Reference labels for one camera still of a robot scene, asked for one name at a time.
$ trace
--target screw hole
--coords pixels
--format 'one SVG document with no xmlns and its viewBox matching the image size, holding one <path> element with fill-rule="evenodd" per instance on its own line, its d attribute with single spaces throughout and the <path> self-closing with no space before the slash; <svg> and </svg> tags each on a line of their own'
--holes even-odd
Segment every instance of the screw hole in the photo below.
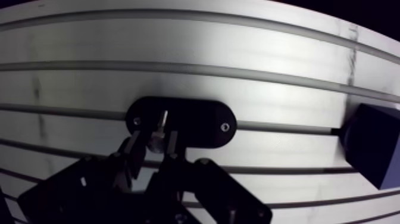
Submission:
<svg viewBox="0 0 400 224">
<path fill-rule="evenodd" d="M 133 119 L 133 123 L 134 123 L 135 125 L 139 125 L 141 122 L 142 122 L 142 121 L 140 120 L 140 117 L 135 117 L 135 118 Z"/>
<path fill-rule="evenodd" d="M 230 126 L 229 126 L 228 123 L 223 123 L 223 124 L 221 125 L 221 130 L 222 130 L 223 132 L 227 132 L 229 129 L 230 129 Z"/>
</svg>

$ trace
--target black bracket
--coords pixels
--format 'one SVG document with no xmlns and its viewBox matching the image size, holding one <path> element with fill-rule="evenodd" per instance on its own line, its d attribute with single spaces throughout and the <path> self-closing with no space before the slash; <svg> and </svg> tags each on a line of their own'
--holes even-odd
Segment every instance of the black bracket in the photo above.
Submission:
<svg viewBox="0 0 400 224">
<path fill-rule="evenodd" d="M 157 130 L 165 112 L 164 132 L 178 131 L 185 136 L 187 147 L 218 148 L 236 132 L 235 115 L 222 102 L 163 97 L 137 100 L 126 114 L 126 126 L 131 134 L 136 130 Z"/>
</svg>

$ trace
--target curved metal wall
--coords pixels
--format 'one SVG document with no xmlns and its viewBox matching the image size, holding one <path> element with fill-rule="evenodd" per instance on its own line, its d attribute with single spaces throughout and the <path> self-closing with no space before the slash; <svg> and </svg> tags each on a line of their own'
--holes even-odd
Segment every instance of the curved metal wall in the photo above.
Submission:
<svg viewBox="0 0 400 224">
<path fill-rule="evenodd" d="M 216 99 L 239 120 L 210 157 L 273 223 L 397 223 L 332 128 L 361 102 L 398 107 L 400 44 L 334 17 L 259 0 L 36 1 L 0 10 L 0 185 L 15 197 L 128 135 L 124 111 L 158 95 Z M 161 157 L 148 153 L 134 189 Z M 213 223 L 191 194 L 186 205 Z"/>
</svg>

